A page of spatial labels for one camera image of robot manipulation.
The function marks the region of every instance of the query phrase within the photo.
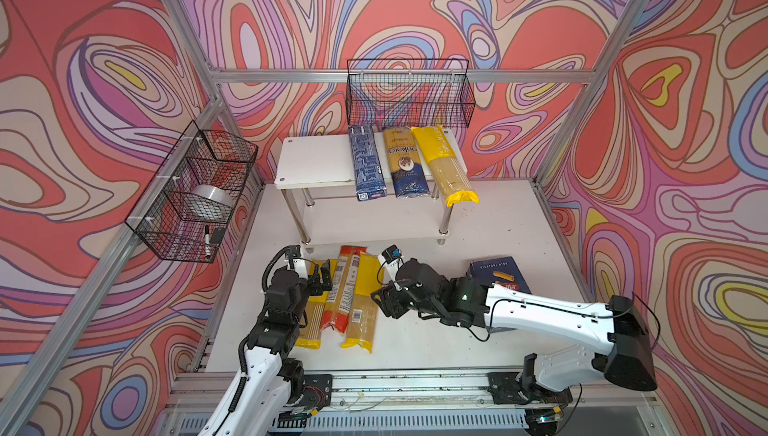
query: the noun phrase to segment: psychedelic wall pattern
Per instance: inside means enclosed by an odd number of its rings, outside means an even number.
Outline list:
[[[0,397],[206,101],[159,0],[0,0]],[[254,198],[215,264],[136,251],[26,434],[149,431]]]
[[[473,68],[591,68],[627,0],[184,0],[217,68],[345,68],[466,56]]]
[[[627,0],[184,0],[218,68],[345,68],[348,58],[466,57],[472,68],[591,68]],[[343,133],[344,85],[222,91],[274,179],[286,136]],[[531,177],[578,88],[478,83],[459,131],[475,177]]]
[[[768,434],[767,29],[768,0],[652,0],[546,185],[596,295],[659,316],[682,434]]]
[[[346,133],[346,84],[230,83],[222,87],[246,139],[256,143],[264,181],[273,181],[289,136]],[[571,108],[567,83],[475,84],[472,124],[454,128],[474,177],[532,177]]]

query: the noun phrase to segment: blue rigatoni box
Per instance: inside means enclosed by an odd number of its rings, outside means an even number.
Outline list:
[[[373,126],[355,124],[349,126],[352,164],[355,167],[355,185],[357,200],[368,201],[386,196],[386,185],[376,140],[373,138]]]
[[[473,277],[482,285],[497,283],[503,287],[531,294],[517,263],[512,257],[483,259],[469,263],[467,276]]]

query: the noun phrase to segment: shelf leg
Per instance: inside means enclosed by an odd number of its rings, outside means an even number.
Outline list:
[[[280,191],[283,192],[283,198],[286,200],[286,204],[290,210],[290,215],[293,217],[293,222],[296,224],[296,229],[299,230],[299,235],[301,235],[301,242],[308,244],[311,241],[310,235],[306,233],[306,228],[304,228],[304,222],[301,220],[299,207],[296,205],[296,199],[293,197],[293,193],[291,190]]]
[[[304,199],[306,200],[306,205],[309,208],[312,208],[315,206],[315,201],[312,199],[312,195],[310,194],[309,188],[302,188],[301,192],[304,193]]]
[[[446,210],[442,214],[442,222],[440,223],[440,234],[441,235],[447,235],[448,234],[448,224],[451,222],[451,213],[453,212],[453,206],[446,206]]]

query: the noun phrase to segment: black wire basket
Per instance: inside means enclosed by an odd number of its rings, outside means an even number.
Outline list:
[[[475,94],[465,58],[347,60],[346,122],[468,127]]]
[[[212,263],[258,150],[235,134],[198,128],[158,198],[126,224],[160,259]]]

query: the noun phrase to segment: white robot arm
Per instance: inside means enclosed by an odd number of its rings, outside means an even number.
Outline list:
[[[297,257],[298,247],[290,248]],[[293,269],[281,268],[267,288],[267,277],[282,255],[278,253],[264,272],[265,307],[240,344],[240,371],[200,436],[266,434],[281,413],[285,416],[283,407],[304,393],[301,362],[287,355],[298,337],[306,300],[310,293],[330,289],[330,272],[324,265],[326,274],[301,279]],[[394,270],[398,258],[395,248],[385,251],[380,260]],[[291,253],[289,260],[293,266]],[[571,385],[598,378],[638,391],[657,387],[648,326],[634,301],[627,298],[613,297],[605,304],[536,297],[499,285],[486,287],[468,277],[448,280],[416,259],[402,264],[394,280],[371,298],[385,316],[397,319],[415,309],[423,319],[439,318],[448,326],[486,328],[485,340],[494,329],[520,328],[575,343],[552,354],[526,356],[512,390],[489,385],[495,402],[528,404],[549,399],[567,404],[572,400]],[[308,418],[319,406],[302,407],[289,416]]]

